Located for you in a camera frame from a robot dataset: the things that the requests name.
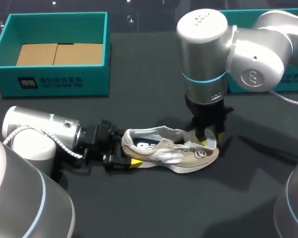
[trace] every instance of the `brown cardboard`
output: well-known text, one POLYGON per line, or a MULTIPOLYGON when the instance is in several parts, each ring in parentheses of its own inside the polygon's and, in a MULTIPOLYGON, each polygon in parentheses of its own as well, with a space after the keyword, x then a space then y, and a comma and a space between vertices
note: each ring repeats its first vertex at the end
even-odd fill
POLYGON ((101 64, 103 44, 58 45, 54 64, 101 64))
POLYGON ((24 44, 16 65, 52 65, 57 46, 57 44, 24 44))

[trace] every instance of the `shoe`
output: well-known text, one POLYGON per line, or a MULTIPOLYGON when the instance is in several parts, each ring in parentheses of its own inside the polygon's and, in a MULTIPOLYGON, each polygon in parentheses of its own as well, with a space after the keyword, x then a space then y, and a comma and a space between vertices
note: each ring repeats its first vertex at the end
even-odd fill
MULTIPOLYGON (((207 130, 206 134, 215 138, 212 131, 207 130)), ((164 166, 178 174, 200 170, 219 155, 216 139, 208 146, 202 145, 194 131, 185 132, 167 126, 128 129, 122 137, 122 148, 127 156, 137 161, 134 167, 164 166)))

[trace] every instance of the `shoe sole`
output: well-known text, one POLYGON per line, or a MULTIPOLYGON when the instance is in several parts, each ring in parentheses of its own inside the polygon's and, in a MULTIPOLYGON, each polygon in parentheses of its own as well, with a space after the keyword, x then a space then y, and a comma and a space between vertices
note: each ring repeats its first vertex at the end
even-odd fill
POLYGON ((191 173, 191 172, 195 172, 198 171, 200 169, 205 168, 206 166, 209 166, 211 163, 213 163, 218 157, 216 156, 212 161, 208 162, 207 164, 203 164, 200 166, 195 166, 195 167, 179 167, 179 166, 175 166, 175 165, 167 165, 167 164, 155 164, 152 162, 143 162, 138 168, 140 169, 147 169, 147 168, 152 168, 155 166, 163 166, 166 167, 172 171, 174 171, 177 174, 187 174, 187 173, 191 173))

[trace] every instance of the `cable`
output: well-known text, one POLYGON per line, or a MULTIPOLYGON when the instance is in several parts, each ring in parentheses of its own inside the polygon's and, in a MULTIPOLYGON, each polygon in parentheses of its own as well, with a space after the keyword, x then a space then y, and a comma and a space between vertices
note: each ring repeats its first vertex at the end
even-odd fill
POLYGON ((51 138, 52 140, 54 140, 55 143, 57 143, 63 150, 65 150, 68 154, 70 154, 71 156, 77 158, 77 159, 81 159, 83 157, 83 155, 79 155, 77 153, 74 153, 73 151, 71 151, 68 147, 66 147, 58 138, 56 138, 51 132, 49 132, 47 129, 45 128, 40 128, 40 129, 36 129, 30 126, 21 126, 18 127, 17 129, 15 129, 3 142, 4 145, 7 145, 20 131, 26 130, 26 129, 34 129, 34 130, 39 130, 42 131, 43 133, 45 133, 49 138, 51 138))
POLYGON ((291 104, 298 105, 298 101, 294 101, 294 100, 291 100, 291 99, 285 98, 285 97, 283 97, 282 95, 280 95, 280 94, 278 94, 278 93, 274 92, 273 90, 270 90, 269 92, 270 92, 271 94, 273 94, 273 95, 277 96, 277 97, 278 97, 278 98, 280 98, 281 100, 283 100, 283 101, 287 102, 287 103, 291 103, 291 104))

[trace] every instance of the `blue ring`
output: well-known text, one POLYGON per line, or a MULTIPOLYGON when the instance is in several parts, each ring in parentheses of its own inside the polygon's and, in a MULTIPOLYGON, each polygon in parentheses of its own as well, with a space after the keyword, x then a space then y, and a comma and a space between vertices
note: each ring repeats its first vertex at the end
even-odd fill
POLYGON ((45 203, 45 197, 46 197, 46 187, 45 187, 45 182, 44 182, 44 178, 41 174, 41 172, 38 170, 39 172, 39 175, 41 177, 41 180, 42 180, 42 187, 43 187, 43 192, 42 192, 42 200, 41 200, 41 204, 40 204, 40 207, 39 207, 39 211, 38 213, 36 214, 36 217, 32 223, 32 225, 30 226, 30 228, 28 229, 28 231, 25 233, 25 235, 22 237, 22 238, 27 238, 31 232, 33 231, 33 229, 35 228, 41 214, 42 214, 42 211, 43 211, 43 207, 44 207, 44 203, 45 203))
POLYGON ((289 176, 289 179, 288 179, 288 181, 287 181, 287 185, 286 185, 286 199, 287 199, 287 204, 288 204, 290 213, 292 214, 292 216, 294 217, 294 220, 295 220, 295 221, 297 222, 297 224, 298 224, 298 219, 297 219, 297 217, 295 216, 295 213, 293 212, 292 207, 290 206, 289 196, 288 196, 288 184, 289 184, 289 180, 290 180, 290 177, 292 176, 292 174, 289 176))
POLYGON ((220 78, 222 78, 222 77, 226 74, 226 72, 224 72, 222 75, 220 75, 220 76, 217 77, 217 78, 213 78, 213 79, 206 80, 206 81, 198 81, 198 80, 194 80, 194 79, 192 79, 192 78, 187 77, 183 72, 182 72, 182 74, 183 74, 183 76, 184 76, 187 80, 189 80, 189 81, 191 81, 191 82, 194 82, 194 83, 212 83, 212 82, 217 81, 217 80, 219 80, 220 78))

